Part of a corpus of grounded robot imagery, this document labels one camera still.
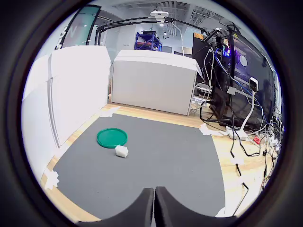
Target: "black computer case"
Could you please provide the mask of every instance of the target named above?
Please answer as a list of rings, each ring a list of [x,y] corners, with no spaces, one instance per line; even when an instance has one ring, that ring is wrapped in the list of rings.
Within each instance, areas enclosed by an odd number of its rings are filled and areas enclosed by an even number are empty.
[[[272,118],[274,109],[274,77],[269,63],[261,52],[250,43],[240,33],[229,29],[229,36],[222,38],[223,52],[221,56],[222,65],[228,73],[239,83],[251,92],[249,89],[249,78],[254,77],[258,80],[259,91],[255,94],[256,99],[263,107],[266,120]],[[247,98],[242,93],[241,87],[234,82],[223,70],[217,72],[217,79],[220,84],[213,88],[212,104],[210,108],[214,111],[217,119],[231,119],[234,113],[234,126],[241,127],[244,119],[251,109]],[[235,95],[227,93],[228,87],[232,86],[237,89]],[[247,128],[260,129],[262,123],[262,111],[258,106],[254,107],[251,117],[247,121]]]

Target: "white panel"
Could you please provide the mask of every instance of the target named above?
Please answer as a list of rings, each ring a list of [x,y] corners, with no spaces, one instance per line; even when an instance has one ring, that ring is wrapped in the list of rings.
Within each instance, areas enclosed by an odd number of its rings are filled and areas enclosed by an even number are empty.
[[[53,115],[60,145],[107,104],[109,71],[104,46],[73,46],[53,52]]]
[[[23,99],[25,99],[37,86],[48,80],[48,58],[49,55],[45,55],[34,61],[27,77]]]
[[[112,100],[188,115],[196,71],[188,57],[122,50],[114,61]]]
[[[47,101],[47,82],[35,88],[22,102],[21,127],[25,151],[38,182],[57,150]]]

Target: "green lid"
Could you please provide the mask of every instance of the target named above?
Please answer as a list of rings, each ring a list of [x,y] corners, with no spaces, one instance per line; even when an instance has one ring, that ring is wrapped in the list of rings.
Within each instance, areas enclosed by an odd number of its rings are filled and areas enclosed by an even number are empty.
[[[127,134],[121,129],[103,129],[97,134],[97,142],[105,148],[116,148],[117,145],[122,146],[127,142]]]

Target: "metal shelf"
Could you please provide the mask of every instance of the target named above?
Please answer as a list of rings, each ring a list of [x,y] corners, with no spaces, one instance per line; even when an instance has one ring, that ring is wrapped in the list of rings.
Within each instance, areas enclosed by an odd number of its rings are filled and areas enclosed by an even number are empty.
[[[138,45],[139,37],[145,41],[145,44]],[[134,49],[135,50],[162,51],[162,43],[161,43],[160,39],[158,39],[154,34],[151,34],[151,35],[142,34],[141,35],[141,34],[139,34],[139,32],[137,32]]]

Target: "white box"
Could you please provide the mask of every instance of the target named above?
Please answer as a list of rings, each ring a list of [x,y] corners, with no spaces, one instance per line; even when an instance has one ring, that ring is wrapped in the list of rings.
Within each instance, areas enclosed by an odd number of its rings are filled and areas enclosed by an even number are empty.
[[[121,50],[113,65],[112,102],[188,115],[197,71],[188,57]]]

